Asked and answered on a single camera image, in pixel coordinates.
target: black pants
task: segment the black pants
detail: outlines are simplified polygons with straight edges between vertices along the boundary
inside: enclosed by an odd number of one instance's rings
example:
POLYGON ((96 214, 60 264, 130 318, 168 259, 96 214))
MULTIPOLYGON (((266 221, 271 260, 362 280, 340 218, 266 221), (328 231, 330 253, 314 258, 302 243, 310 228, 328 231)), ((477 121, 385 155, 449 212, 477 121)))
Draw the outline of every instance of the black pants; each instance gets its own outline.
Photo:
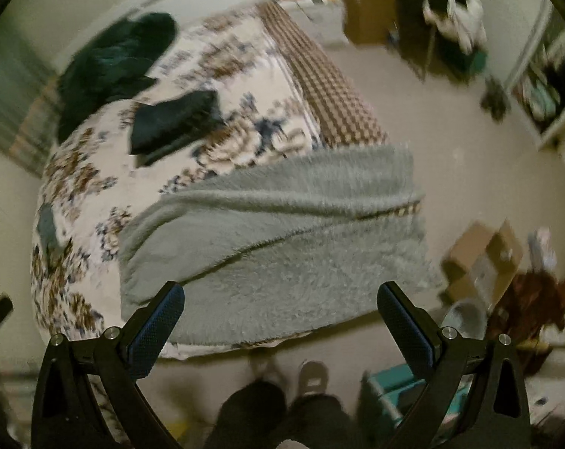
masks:
POLYGON ((280 388, 255 381, 224 402, 204 449, 276 449, 287 439, 309 449, 366 447, 335 397, 301 397, 286 411, 280 388))

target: brown checkered fabric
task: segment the brown checkered fabric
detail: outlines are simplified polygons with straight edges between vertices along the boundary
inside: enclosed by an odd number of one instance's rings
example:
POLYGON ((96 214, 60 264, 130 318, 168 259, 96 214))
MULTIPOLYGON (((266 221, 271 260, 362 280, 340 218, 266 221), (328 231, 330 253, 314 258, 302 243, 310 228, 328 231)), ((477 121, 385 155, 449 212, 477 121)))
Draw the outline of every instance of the brown checkered fabric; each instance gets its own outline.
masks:
POLYGON ((386 143, 371 108, 350 80, 289 14, 270 1, 258 6, 266 30, 277 43, 322 130, 328 146, 386 143))

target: person's leg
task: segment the person's leg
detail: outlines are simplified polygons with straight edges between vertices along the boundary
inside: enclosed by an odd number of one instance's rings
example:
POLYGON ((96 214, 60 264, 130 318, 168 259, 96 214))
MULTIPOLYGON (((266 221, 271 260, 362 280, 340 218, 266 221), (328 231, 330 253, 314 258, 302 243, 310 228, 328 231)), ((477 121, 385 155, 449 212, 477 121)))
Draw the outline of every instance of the person's leg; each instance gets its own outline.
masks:
POLYGON ((272 383, 254 381, 224 402, 203 448, 264 449, 268 434, 285 412, 283 391, 272 383))
POLYGON ((305 363, 299 375, 299 397, 270 435, 268 449, 283 441, 300 442, 308 449, 365 449, 358 427, 336 397, 326 395, 328 371, 322 363, 305 363))

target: blue gripper pad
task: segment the blue gripper pad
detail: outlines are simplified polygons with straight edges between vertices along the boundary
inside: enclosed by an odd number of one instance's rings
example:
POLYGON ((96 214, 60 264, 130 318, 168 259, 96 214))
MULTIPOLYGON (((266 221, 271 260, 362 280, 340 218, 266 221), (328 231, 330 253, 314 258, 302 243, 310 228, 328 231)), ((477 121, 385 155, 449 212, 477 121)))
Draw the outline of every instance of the blue gripper pad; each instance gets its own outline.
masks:
POLYGON ((150 374, 184 308, 185 291, 180 285, 173 283, 171 290, 129 344, 127 362, 132 379, 137 380, 150 374))
POLYGON ((430 331, 428 322, 426 326, 420 325, 420 309, 413 306, 394 282, 386 282, 380 286, 377 304, 378 312, 413 374, 417 378, 428 379, 437 361, 440 343, 435 346, 431 341, 437 336, 435 332, 430 331))

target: dark green blanket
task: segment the dark green blanket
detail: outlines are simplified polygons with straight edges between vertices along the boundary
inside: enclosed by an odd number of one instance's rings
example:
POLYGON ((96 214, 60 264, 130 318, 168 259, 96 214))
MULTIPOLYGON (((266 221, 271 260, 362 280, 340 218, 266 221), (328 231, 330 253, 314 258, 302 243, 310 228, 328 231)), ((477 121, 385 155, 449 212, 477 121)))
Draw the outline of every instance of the dark green blanket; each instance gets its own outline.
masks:
POLYGON ((145 73, 176 36, 167 13, 120 20, 74 56, 59 81, 63 113, 58 141, 64 142, 89 115, 106 103, 130 99, 155 81, 145 73))

